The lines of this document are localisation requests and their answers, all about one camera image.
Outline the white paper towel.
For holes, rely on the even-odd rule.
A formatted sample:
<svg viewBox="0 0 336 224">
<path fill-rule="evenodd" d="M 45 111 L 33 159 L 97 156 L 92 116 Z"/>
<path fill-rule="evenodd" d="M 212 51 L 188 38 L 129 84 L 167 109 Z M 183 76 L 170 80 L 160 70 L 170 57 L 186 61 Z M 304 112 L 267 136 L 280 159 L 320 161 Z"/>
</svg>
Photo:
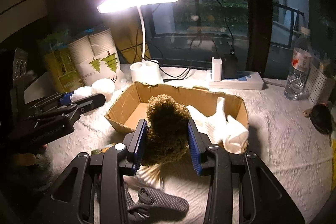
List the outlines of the white paper towel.
<svg viewBox="0 0 336 224">
<path fill-rule="evenodd" d="M 75 102 L 91 95 L 101 93 L 105 96 L 106 102 L 110 101 L 115 90 L 115 84 L 111 79 L 100 79 L 91 86 L 84 86 L 76 89 L 70 96 L 71 102 Z"/>
</svg>

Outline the white knit glove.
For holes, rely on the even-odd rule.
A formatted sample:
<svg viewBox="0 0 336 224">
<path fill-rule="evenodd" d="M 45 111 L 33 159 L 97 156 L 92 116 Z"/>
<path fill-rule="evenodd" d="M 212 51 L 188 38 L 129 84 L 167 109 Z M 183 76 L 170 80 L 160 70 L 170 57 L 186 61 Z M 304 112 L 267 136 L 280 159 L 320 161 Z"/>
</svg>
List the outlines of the white knit glove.
<svg viewBox="0 0 336 224">
<path fill-rule="evenodd" d="M 216 112 L 212 116 L 205 116 L 193 106 L 187 106 L 199 132 L 205 133 L 211 143 L 218 144 L 226 151 L 243 154 L 248 147 L 249 131 L 231 115 L 224 111 L 225 99 L 217 98 Z"/>
</svg>

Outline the grey dotted sock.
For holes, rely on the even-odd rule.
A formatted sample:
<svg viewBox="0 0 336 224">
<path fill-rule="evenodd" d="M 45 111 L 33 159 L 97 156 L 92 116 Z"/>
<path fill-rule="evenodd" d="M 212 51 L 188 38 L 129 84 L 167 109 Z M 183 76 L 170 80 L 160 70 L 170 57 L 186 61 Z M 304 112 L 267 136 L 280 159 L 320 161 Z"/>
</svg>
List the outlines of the grey dotted sock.
<svg viewBox="0 0 336 224">
<path fill-rule="evenodd" d="M 137 202 L 133 201 L 126 189 L 125 200 L 130 223 L 179 221 L 189 211 L 189 203 L 184 198 L 172 196 L 154 188 L 141 188 L 138 191 Z"/>
</svg>

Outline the brown fuzzy ball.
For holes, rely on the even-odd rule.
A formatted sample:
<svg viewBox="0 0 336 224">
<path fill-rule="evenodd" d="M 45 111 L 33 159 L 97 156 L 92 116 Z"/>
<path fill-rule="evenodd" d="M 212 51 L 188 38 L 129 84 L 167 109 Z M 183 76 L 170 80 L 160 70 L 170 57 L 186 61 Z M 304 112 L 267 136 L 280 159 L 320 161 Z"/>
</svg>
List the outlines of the brown fuzzy ball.
<svg viewBox="0 0 336 224">
<path fill-rule="evenodd" d="M 191 114 L 187 107 L 171 96 L 160 94 L 149 99 L 146 115 L 149 128 L 142 165 L 179 161 L 188 145 Z"/>
</svg>

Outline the green snack package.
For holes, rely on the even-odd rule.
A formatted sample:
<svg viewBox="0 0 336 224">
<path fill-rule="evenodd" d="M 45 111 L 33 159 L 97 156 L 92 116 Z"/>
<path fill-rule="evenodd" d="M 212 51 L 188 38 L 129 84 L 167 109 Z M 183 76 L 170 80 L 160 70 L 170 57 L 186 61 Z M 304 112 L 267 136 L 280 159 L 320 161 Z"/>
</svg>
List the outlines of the green snack package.
<svg viewBox="0 0 336 224">
<path fill-rule="evenodd" d="M 84 84 L 71 59 L 68 48 L 69 30 L 53 32 L 38 41 L 43 56 L 43 62 L 51 76 L 57 92 L 72 92 Z"/>
</svg>

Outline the white embossed table cloth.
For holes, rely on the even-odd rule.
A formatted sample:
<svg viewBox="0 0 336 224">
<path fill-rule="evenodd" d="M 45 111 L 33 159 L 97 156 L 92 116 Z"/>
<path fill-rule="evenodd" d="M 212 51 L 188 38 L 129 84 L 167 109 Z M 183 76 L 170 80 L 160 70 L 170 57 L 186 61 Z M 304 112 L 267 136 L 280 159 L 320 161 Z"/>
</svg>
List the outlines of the white embossed table cloth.
<svg viewBox="0 0 336 224">
<path fill-rule="evenodd" d="M 134 110 L 150 97 L 168 94 L 206 116 L 215 113 L 217 98 L 224 97 L 225 113 L 249 128 L 249 148 L 277 177 L 305 221 L 335 223 L 331 138 L 303 115 L 309 102 L 286 99 L 283 80 L 267 80 L 261 90 L 237 90 L 205 87 L 205 76 L 204 71 L 192 71 L 189 79 L 171 85 L 136 83 L 114 92 L 107 104 L 80 118 L 71 135 L 52 142 L 38 156 L 46 182 L 53 182 L 79 152 L 121 141 Z"/>
</svg>

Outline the paper cup pack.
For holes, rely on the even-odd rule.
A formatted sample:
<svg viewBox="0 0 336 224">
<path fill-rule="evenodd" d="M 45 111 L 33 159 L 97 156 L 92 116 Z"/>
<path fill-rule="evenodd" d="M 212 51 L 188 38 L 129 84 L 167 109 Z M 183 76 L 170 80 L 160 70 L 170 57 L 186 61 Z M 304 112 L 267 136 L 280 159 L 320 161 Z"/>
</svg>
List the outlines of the paper cup pack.
<svg viewBox="0 0 336 224">
<path fill-rule="evenodd" d="M 120 59 L 107 26 L 97 26 L 78 34 L 68 48 L 84 85 L 91 86 L 100 79 L 120 81 Z"/>
</svg>

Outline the open cardboard box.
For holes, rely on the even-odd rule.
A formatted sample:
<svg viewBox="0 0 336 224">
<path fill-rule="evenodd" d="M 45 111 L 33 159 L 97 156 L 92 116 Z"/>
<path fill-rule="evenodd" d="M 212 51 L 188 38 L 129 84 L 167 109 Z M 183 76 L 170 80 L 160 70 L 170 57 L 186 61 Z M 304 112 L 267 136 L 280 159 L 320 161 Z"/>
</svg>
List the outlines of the open cardboard box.
<svg viewBox="0 0 336 224">
<path fill-rule="evenodd" d="M 224 114 L 221 120 L 234 118 L 248 128 L 248 114 L 242 98 L 223 92 L 174 87 L 167 84 L 149 85 L 135 82 L 126 88 L 112 104 L 105 118 L 112 127 L 124 134 L 135 130 L 140 119 L 146 119 L 150 140 L 169 136 L 186 139 L 182 132 L 192 118 L 187 106 L 192 106 L 206 117 L 217 110 Z"/>
</svg>

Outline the yellow tissue pack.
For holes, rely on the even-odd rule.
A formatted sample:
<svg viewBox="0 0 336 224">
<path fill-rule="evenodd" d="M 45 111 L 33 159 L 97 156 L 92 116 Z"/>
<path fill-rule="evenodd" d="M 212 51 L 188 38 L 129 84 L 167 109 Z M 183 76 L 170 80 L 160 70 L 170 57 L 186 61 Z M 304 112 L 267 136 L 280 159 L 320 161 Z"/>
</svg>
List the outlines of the yellow tissue pack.
<svg viewBox="0 0 336 224">
<path fill-rule="evenodd" d="M 331 189 L 334 190 L 336 187 L 336 140 L 331 139 L 331 147 L 333 149 L 333 178 L 331 183 Z"/>
</svg>

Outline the white desk lamp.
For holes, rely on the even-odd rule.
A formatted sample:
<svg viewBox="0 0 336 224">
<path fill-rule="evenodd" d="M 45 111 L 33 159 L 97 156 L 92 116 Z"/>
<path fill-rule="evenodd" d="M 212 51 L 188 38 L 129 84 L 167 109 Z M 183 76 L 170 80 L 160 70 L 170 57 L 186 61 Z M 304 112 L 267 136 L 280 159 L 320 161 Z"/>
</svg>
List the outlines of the white desk lamp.
<svg viewBox="0 0 336 224">
<path fill-rule="evenodd" d="M 145 59 L 146 32 L 141 7 L 161 3 L 174 3 L 177 1 L 179 0 L 104 0 L 98 5 L 97 9 L 101 14 L 112 14 L 125 11 L 132 7 L 137 8 L 142 31 L 142 55 L 140 62 L 133 63 L 130 66 L 131 79 L 134 83 L 140 82 L 156 85 L 163 82 L 158 63 L 154 60 Z"/>
</svg>

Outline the white power strip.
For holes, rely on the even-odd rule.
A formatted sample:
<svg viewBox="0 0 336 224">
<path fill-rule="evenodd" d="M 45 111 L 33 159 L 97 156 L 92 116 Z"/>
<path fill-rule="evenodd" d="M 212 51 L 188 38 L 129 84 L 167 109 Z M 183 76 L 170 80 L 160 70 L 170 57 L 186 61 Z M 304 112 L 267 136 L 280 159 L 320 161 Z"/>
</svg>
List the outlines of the white power strip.
<svg viewBox="0 0 336 224">
<path fill-rule="evenodd" d="M 262 90 L 264 81 L 258 72 L 237 71 L 235 79 L 213 81 L 211 70 L 206 71 L 206 86 L 214 89 Z"/>
</svg>

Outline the clear water bottle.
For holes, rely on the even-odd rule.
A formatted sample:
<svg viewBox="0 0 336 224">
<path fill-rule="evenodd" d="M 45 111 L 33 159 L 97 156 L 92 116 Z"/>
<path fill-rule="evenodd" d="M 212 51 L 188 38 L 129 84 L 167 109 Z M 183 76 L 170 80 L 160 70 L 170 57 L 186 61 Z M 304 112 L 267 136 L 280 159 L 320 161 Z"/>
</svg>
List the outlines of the clear water bottle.
<svg viewBox="0 0 336 224">
<path fill-rule="evenodd" d="M 291 101 L 298 100 L 303 94 L 309 74 L 312 53 L 310 30 L 302 26 L 301 34 L 294 44 L 291 66 L 284 90 L 284 96 Z"/>
</svg>

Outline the white perforated basket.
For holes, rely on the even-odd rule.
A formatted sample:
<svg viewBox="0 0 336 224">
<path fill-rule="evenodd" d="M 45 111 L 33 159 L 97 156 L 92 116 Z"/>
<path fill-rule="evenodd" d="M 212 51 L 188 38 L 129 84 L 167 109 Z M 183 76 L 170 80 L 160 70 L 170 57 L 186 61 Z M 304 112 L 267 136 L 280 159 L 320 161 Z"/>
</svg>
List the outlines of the white perforated basket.
<svg viewBox="0 0 336 224">
<path fill-rule="evenodd" d="M 325 88 L 327 77 L 314 65 L 311 65 L 306 81 L 305 91 L 308 101 L 316 104 Z"/>
</svg>

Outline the dark power adapter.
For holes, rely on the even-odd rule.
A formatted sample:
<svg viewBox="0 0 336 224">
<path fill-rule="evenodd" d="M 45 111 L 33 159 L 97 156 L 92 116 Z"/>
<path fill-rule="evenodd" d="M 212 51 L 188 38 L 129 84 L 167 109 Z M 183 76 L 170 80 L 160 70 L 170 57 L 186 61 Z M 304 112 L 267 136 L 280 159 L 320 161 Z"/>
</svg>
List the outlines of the dark power adapter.
<svg viewBox="0 0 336 224">
<path fill-rule="evenodd" d="M 224 78 L 236 79 L 237 77 L 238 58 L 235 55 L 235 50 L 231 49 L 229 54 L 224 55 Z"/>
</svg>

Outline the white usb charger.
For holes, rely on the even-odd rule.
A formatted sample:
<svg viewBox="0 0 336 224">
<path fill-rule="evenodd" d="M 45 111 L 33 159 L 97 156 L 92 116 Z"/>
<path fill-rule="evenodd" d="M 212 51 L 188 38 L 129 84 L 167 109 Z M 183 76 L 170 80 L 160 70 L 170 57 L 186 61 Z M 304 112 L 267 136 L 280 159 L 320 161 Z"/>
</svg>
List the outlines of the white usb charger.
<svg viewBox="0 0 336 224">
<path fill-rule="evenodd" d="M 222 80 L 222 59 L 212 57 L 211 79 L 215 82 Z"/>
</svg>

